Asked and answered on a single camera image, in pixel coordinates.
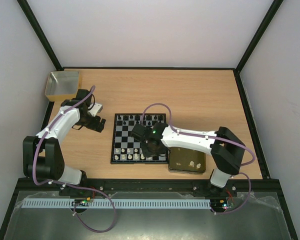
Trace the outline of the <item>black and white chessboard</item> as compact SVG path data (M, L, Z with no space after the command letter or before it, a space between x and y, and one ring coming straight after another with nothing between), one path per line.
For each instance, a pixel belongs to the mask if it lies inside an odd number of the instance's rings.
M111 164L167 164L169 152L145 157L140 142L131 137L131 131L140 123L140 113L116 113L114 115Z

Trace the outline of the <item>gold metal tin tray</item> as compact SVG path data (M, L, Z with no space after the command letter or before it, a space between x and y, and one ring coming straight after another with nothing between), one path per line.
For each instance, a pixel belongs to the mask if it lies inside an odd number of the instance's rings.
M206 172L206 154L182 147L171 147L168 157L170 172L202 175Z

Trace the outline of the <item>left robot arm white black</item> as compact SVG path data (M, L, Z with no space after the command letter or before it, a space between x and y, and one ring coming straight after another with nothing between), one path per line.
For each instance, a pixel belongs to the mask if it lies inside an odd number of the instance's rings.
M74 98L61 103L57 115L46 127L35 136L24 138L23 173L36 185L58 182L78 186L87 177L83 170L65 164L61 143L70 129L103 131L106 121L98 116L103 105L96 103L95 88L79 89Z

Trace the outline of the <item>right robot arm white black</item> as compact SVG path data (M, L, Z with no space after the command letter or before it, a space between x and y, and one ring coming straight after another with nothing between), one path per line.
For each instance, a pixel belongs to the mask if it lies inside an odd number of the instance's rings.
M216 131L196 131L176 128L167 123L154 126L136 124L130 136L140 142L146 158L164 154L170 148L184 148L212 156L213 170L208 191L219 196L226 189L228 179L240 173L245 144L227 127Z

